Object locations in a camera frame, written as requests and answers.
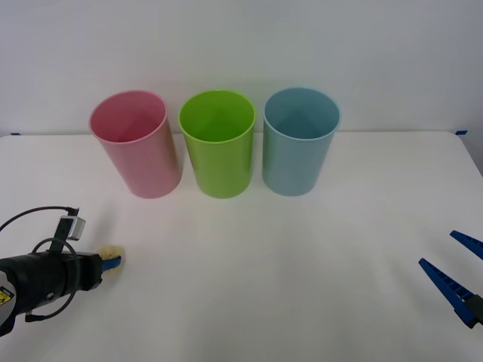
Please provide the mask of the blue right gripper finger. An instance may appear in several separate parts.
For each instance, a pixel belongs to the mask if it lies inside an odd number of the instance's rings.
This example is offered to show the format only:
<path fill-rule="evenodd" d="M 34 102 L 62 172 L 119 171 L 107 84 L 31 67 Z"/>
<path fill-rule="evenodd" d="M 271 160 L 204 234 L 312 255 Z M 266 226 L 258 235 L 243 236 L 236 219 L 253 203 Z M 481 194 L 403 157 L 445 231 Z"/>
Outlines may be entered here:
<path fill-rule="evenodd" d="M 480 295 L 466 289 L 424 258 L 420 259 L 418 264 L 468 328 L 472 329 L 476 324 L 482 324 Z"/>
<path fill-rule="evenodd" d="M 483 242 L 472 238 L 461 232 L 453 230 L 450 236 L 456 241 L 460 242 L 464 247 L 474 253 L 479 259 L 483 259 Z"/>

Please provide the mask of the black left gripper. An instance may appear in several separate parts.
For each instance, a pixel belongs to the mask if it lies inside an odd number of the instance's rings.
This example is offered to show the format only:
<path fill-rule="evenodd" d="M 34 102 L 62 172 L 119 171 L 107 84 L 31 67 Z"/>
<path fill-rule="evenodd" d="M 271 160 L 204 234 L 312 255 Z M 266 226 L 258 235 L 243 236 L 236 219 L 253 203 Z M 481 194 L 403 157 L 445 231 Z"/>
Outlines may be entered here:
<path fill-rule="evenodd" d="M 70 294 L 74 290 L 76 266 L 71 253 L 62 252 L 60 257 L 60 281 L 56 288 L 56 297 Z M 80 279 L 77 291 L 95 289 L 101 283 L 101 271 L 109 272 L 118 268 L 122 263 L 121 256 L 101 256 L 96 253 L 79 253 Z"/>

